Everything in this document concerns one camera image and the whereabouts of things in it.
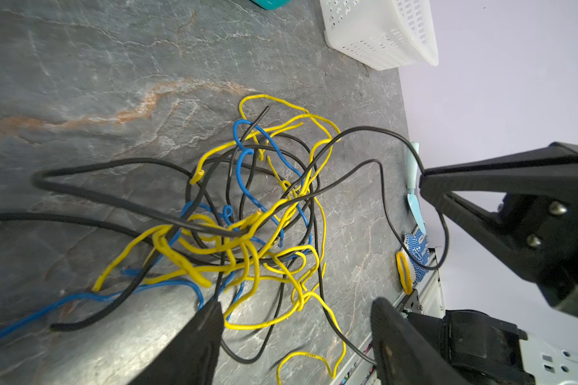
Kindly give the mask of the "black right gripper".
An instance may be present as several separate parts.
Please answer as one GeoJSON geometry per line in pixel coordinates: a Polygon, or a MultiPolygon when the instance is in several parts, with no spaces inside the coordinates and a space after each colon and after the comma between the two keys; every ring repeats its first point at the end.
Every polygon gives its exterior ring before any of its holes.
{"type": "Polygon", "coordinates": [[[578,318],[578,145],[547,147],[473,163],[429,168],[420,193],[521,279],[550,307],[578,318]],[[507,193],[488,212],[454,192],[507,193]]]}

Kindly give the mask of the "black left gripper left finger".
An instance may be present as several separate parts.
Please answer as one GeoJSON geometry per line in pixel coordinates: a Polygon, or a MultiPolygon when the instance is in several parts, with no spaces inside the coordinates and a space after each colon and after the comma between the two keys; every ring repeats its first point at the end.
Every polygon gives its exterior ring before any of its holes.
{"type": "Polygon", "coordinates": [[[211,384],[224,319],[221,304],[204,305],[132,384],[211,384]]]}

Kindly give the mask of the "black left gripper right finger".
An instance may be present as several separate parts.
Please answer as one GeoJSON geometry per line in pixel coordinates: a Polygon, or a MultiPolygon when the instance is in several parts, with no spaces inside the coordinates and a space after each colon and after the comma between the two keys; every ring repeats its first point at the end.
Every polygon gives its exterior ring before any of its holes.
{"type": "Polygon", "coordinates": [[[377,376],[383,384],[467,383],[387,299],[372,302],[370,323],[377,376]]]}

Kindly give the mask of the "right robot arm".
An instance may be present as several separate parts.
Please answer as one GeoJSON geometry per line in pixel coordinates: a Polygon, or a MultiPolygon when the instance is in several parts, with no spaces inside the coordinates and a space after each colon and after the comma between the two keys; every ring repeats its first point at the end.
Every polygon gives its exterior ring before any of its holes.
{"type": "MultiPolygon", "coordinates": [[[[578,318],[578,145],[431,168],[420,193],[553,309],[578,318]]],[[[578,355],[478,311],[411,323],[473,384],[578,384],[578,355]]]]}

